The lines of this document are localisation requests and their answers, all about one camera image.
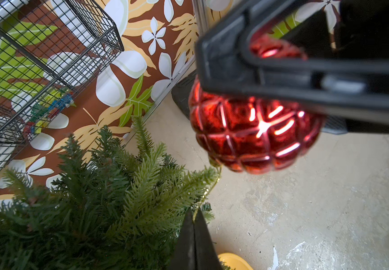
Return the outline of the red grid-textured ball ornament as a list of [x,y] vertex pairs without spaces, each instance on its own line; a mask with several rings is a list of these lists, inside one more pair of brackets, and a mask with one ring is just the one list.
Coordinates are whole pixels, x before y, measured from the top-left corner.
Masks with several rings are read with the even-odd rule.
[[295,102],[212,94],[198,78],[188,106],[198,144],[212,162],[238,173],[293,165],[314,145],[326,120]]

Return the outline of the yellow plastic tray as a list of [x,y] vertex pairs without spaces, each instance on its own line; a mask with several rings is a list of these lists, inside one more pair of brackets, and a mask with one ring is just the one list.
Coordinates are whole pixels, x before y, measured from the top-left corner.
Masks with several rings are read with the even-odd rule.
[[223,270],[253,270],[251,265],[234,253],[221,253],[218,258]]

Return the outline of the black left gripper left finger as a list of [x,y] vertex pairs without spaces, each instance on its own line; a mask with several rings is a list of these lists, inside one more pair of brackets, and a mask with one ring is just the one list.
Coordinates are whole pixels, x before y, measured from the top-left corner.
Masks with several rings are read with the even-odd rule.
[[194,270],[195,268],[195,228],[193,212],[187,210],[175,251],[170,261],[169,270]]

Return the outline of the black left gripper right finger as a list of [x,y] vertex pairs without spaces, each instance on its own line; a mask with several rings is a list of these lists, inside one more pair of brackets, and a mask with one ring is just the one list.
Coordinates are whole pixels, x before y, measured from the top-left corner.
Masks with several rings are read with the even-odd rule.
[[201,210],[194,219],[194,249],[196,270],[222,270],[222,264],[215,252],[206,220]]

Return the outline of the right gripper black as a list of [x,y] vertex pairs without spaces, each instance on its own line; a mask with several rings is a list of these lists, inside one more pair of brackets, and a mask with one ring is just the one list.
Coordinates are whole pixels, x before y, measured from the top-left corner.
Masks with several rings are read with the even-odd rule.
[[[253,44],[296,9],[283,39],[307,59],[257,56]],[[209,92],[389,126],[389,1],[243,2],[200,38],[196,60]]]

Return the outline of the aluminium frame post right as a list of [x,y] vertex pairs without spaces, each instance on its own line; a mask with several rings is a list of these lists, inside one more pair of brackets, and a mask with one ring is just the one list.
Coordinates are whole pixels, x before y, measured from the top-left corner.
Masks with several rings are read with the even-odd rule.
[[202,37],[210,28],[206,1],[204,0],[192,0],[194,16],[197,21],[197,27],[199,29],[199,35]]

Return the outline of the small green christmas tree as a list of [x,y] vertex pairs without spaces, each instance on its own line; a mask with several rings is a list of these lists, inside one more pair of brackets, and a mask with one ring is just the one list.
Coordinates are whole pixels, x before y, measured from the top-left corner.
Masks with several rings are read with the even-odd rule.
[[0,270],[164,270],[184,216],[213,217],[206,202],[220,169],[189,171],[134,118],[138,154],[108,127],[97,147],[70,136],[50,187],[19,169],[5,172],[14,193],[0,202]]

